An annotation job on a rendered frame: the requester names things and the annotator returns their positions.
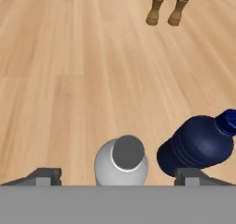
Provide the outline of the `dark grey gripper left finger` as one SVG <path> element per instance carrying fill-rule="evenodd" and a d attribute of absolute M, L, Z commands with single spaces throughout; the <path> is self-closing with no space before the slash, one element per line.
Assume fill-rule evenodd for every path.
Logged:
<path fill-rule="evenodd" d="M 28 176 L 6 183 L 6 186 L 61 186 L 61 168 L 38 168 Z"/>

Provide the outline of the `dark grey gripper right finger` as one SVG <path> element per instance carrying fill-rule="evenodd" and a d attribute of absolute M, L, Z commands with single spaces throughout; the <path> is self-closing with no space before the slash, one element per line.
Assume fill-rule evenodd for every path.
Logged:
<path fill-rule="evenodd" d="M 180 168 L 175 177 L 175 186 L 233 186 L 233 183 L 209 177 L 197 168 Z"/>

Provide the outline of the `dark blue plastic bottle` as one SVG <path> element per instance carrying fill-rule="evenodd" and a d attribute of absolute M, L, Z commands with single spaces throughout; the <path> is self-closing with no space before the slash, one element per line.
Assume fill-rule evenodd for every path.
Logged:
<path fill-rule="evenodd" d="M 230 157 L 235 136 L 235 109 L 227 109 L 216 117 L 193 116 L 159 147 L 157 163 L 172 177 L 179 168 L 202 170 L 220 164 Z"/>

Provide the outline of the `white bottle with grey cap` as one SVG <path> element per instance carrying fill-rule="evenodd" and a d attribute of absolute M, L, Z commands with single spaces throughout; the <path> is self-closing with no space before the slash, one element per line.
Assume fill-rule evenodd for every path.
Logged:
<path fill-rule="evenodd" d="M 94 160 L 99 186 L 142 186 L 148 176 L 148 159 L 143 143 L 125 135 L 103 144 Z"/>

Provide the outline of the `brown wooden pepper mill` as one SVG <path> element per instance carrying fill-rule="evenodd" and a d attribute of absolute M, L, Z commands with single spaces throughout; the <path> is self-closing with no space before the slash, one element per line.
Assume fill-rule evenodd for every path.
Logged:
<path fill-rule="evenodd" d="M 156 26 L 159 21 L 159 10 L 164 0 L 152 0 L 152 6 L 147 14 L 146 23 L 149 26 Z"/>
<path fill-rule="evenodd" d="M 171 15 L 168 18 L 168 23 L 171 26 L 178 26 L 182 19 L 183 9 L 189 0 L 176 0 L 175 8 L 171 12 Z"/>

